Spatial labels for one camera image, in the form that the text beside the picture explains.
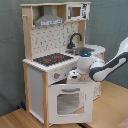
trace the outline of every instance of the microwave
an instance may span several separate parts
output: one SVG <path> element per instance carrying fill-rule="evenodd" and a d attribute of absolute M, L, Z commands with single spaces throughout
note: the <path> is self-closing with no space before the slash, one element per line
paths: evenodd
<path fill-rule="evenodd" d="M 90 4 L 67 5 L 67 21 L 89 19 Z"/>

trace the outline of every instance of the stovetop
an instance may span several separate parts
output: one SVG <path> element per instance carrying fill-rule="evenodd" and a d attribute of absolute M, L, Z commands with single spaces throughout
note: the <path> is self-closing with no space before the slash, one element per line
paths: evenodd
<path fill-rule="evenodd" d="M 67 60 L 71 60 L 71 59 L 73 59 L 73 57 L 70 57 L 70 56 L 67 56 L 61 53 L 54 53 L 54 54 L 50 54 L 50 55 L 43 56 L 40 58 L 36 58 L 34 59 L 34 62 L 48 67 L 48 66 L 61 63 Z"/>

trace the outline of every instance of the oven window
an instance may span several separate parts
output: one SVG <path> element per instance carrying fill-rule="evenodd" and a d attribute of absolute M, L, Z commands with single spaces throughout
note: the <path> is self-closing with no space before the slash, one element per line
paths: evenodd
<path fill-rule="evenodd" d="M 81 7 L 72 7 L 72 17 L 80 16 Z"/>
<path fill-rule="evenodd" d="M 84 106 L 83 97 L 83 93 L 59 94 L 57 96 L 57 114 L 64 116 L 84 113 L 84 109 L 79 111 L 79 109 Z"/>

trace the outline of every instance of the oven handle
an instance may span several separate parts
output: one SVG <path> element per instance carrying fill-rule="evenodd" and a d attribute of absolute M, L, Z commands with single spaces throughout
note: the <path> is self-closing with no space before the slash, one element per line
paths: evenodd
<path fill-rule="evenodd" d="M 80 88 L 75 88 L 75 89 L 62 89 L 63 92 L 69 92 L 69 93 L 72 93 L 72 92 L 75 92 L 75 91 L 80 91 Z"/>
<path fill-rule="evenodd" d="M 70 10 L 70 16 L 68 16 L 68 19 L 71 19 L 71 17 L 72 17 L 72 7 L 69 6 L 68 8 L 69 8 L 69 10 Z"/>

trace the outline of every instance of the wall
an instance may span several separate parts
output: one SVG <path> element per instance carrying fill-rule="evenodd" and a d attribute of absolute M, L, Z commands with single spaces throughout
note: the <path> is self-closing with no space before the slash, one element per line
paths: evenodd
<path fill-rule="evenodd" d="M 128 35 L 128 1 L 89 1 L 92 4 L 90 20 L 87 21 L 86 43 L 105 47 L 105 61 L 109 61 Z M 25 101 L 22 66 L 25 55 L 20 4 L 43 2 L 60 0 L 0 0 L 0 116 L 15 110 L 21 101 Z M 107 80 L 128 88 L 127 67 L 128 64 L 118 69 Z"/>

